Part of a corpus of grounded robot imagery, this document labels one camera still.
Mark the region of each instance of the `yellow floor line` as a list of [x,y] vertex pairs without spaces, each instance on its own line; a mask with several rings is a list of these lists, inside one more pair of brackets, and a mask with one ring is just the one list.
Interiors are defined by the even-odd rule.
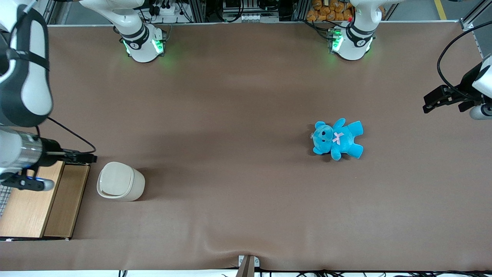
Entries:
[[442,7],[441,0],[434,0],[437,13],[439,13],[439,18],[441,20],[446,20],[446,13],[444,13],[444,8]]

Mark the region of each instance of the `blue teddy bear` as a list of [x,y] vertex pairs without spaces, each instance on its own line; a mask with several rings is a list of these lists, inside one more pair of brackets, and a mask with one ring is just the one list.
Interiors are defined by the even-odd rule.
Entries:
[[316,131],[311,135],[314,142],[313,151],[318,155],[331,152],[332,158],[336,161],[340,160],[342,153],[359,159],[364,148],[354,143],[354,138],[364,133],[362,123],[356,121],[345,127],[344,124],[345,118],[335,122],[333,128],[323,121],[316,122],[314,125]]

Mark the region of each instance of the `white trash can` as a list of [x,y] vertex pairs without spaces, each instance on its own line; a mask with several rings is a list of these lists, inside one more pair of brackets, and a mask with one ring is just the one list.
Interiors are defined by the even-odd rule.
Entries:
[[97,192],[107,199],[137,200],[144,192],[145,178],[136,169],[118,162],[104,166],[97,179]]

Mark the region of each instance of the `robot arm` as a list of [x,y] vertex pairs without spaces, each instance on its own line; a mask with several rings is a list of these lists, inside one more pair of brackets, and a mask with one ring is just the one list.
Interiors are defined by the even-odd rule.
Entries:
[[164,53],[166,33],[144,24],[133,8],[144,0],[82,0],[80,4],[113,23],[123,38],[127,53],[137,62],[147,63]]
[[[10,31],[5,55],[8,64],[0,72],[0,183],[29,190],[50,190],[52,180],[37,178],[39,167],[56,161],[92,163],[90,153],[62,149],[58,142],[9,128],[35,127],[53,108],[48,82],[48,29],[32,6],[36,1],[1,0],[0,24]],[[33,177],[27,170],[33,170]]]
[[384,4],[395,4],[404,0],[351,0],[355,7],[352,22],[342,23],[342,27],[335,28],[334,41],[331,50],[342,58],[355,61],[369,51],[372,37],[382,13],[379,7]]
[[470,117],[476,120],[492,119],[492,57],[484,58],[468,71],[456,90],[440,85],[424,97],[424,113],[437,107],[460,103],[460,112],[470,110]]
[[51,113],[48,29],[43,17],[24,9],[29,0],[2,0],[0,25],[10,31],[8,70],[0,76],[0,125],[33,127]]

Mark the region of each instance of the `brown cloth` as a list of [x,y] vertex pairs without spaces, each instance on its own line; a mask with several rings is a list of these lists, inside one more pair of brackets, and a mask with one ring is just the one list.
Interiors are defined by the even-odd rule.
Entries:
[[[381,24],[355,62],[305,24],[176,26],[148,64],[111,27],[49,31],[52,116],[99,162],[73,240],[2,242],[0,270],[213,269],[248,253],[270,270],[491,268],[491,122],[422,112],[459,23]],[[479,61],[469,35],[442,70],[456,84]],[[341,117],[364,125],[360,160],[312,152],[313,124]],[[50,122],[41,134],[88,150]],[[138,201],[97,194],[110,161],[143,173]]]

